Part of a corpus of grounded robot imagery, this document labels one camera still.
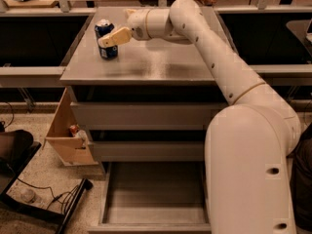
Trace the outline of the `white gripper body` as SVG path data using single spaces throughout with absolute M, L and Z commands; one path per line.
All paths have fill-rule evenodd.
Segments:
M 132 35 L 136 40 L 150 39 L 147 31 L 148 13 L 148 9 L 136 10 L 135 13 L 127 18 L 128 27 L 130 28 Z

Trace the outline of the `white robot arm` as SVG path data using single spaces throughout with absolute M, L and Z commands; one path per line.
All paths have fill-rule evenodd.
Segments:
M 296 234 L 286 161 L 301 135 L 295 111 L 211 30 L 194 0 L 130 10 L 126 26 L 98 42 L 152 38 L 189 40 L 228 102 L 205 142 L 212 234 Z

